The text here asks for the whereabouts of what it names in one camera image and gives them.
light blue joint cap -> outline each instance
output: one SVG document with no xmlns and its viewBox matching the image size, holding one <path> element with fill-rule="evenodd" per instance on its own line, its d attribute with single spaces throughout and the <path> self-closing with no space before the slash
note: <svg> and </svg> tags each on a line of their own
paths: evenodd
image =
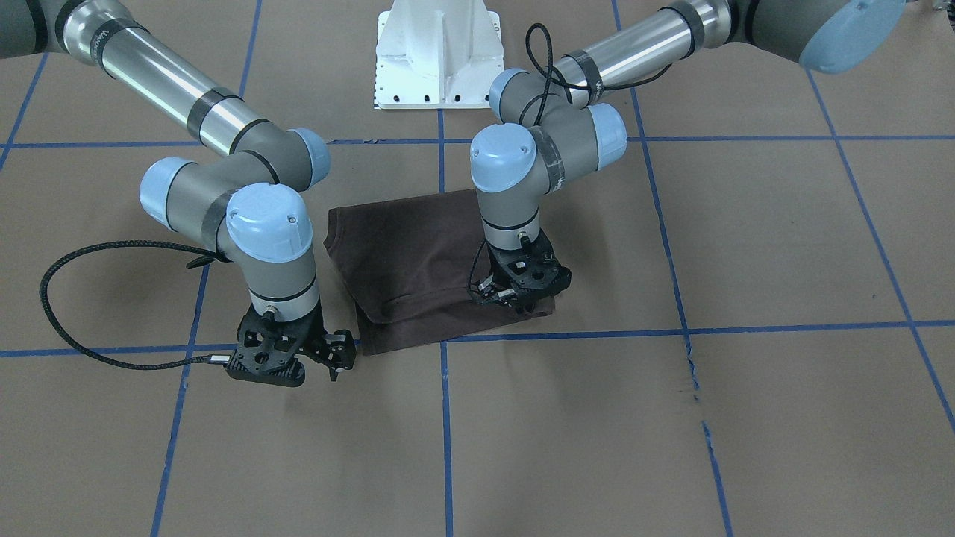
<svg viewBox="0 0 955 537">
<path fill-rule="evenodd" d="M 267 263 L 293 261 L 311 247 L 305 202 L 284 184 L 240 188 L 225 207 L 225 227 L 239 249 Z"/>
<path fill-rule="evenodd" d="M 173 229 L 166 216 L 166 201 L 169 199 L 169 187 L 172 186 L 176 174 L 186 164 L 194 162 L 179 157 L 166 157 L 157 161 L 142 175 L 139 183 L 139 204 L 146 214 L 155 218 L 160 224 Z"/>
<path fill-rule="evenodd" d="M 498 75 L 498 77 L 494 79 L 494 82 L 491 82 L 491 91 L 487 94 L 487 100 L 491 104 L 491 110 L 494 111 L 494 115 L 498 117 L 498 121 L 503 121 L 503 119 L 500 118 L 500 94 L 504 93 L 504 88 L 507 86 L 507 83 L 518 73 L 527 72 L 524 69 L 512 67 Z"/>
<path fill-rule="evenodd" d="M 471 141 L 471 180 L 482 192 L 503 192 L 520 183 L 534 166 L 537 145 L 516 123 L 485 127 Z"/>
<path fill-rule="evenodd" d="M 291 129 L 289 132 L 299 135 L 308 150 L 308 157 L 311 159 L 311 182 L 308 184 L 308 188 L 312 188 L 331 171 L 329 147 L 325 145 L 322 137 L 308 129 Z"/>
<path fill-rule="evenodd" d="M 835 74 L 856 67 L 888 38 L 905 0 L 853 0 L 836 11 L 809 40 L 799 65 Z"/>
<path fill-rule="evenodd" d="M 626 125 L 617 109 L 602 102 L 587 107 L 597 133 L 597 169 L 616 162 L 626 151 Z"/>
</svg>

